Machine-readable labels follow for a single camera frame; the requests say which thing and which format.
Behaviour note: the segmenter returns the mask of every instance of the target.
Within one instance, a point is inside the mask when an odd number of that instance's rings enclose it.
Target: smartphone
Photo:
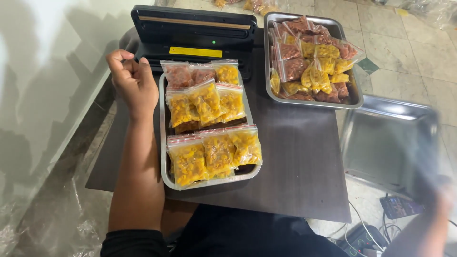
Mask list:
[[[422,205],[398,196],[383,197],[379,201],[390,220],[420,214],[425,210]]]

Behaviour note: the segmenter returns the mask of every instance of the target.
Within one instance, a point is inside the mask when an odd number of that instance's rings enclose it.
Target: forearm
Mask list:
[[[131,121],[114,190],[108,230],[160,230],[165,193],[160,177],[154,127]]]
[[[447,225],[446,214],[426,211],[402,230],[383,253],[383,257],[441,257]]]

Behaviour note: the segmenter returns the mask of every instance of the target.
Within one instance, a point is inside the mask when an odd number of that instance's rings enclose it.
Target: yellow warning label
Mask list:
[[[196,55],[196,56],[222,58],[221,50],[185,48],[185,47],[174,47],[174,46],[170,47],[170,54],[184,54],[184,55]]]

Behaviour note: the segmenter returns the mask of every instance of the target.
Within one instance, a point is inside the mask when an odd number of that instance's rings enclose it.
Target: white wall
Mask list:
[[[93,101],[130,10],[153,2],[0,0],[0,233],[20,221]]]

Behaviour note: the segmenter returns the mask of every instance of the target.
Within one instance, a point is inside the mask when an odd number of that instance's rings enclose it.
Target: person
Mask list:
[[[316,235],[303,218],[203,204],[170,252],[161,233],[165,192],[153,127],[158,88],[147,59],[136,63],[133,57],[120,49],[106,56],[130,122],[102,257],[347,256]],[[448,202],[437,202],[431,214],[413,221],[415,226],[405,228],[383,256],[442,256],[449,212]],[[408,244],[407,251],[397,239]]]

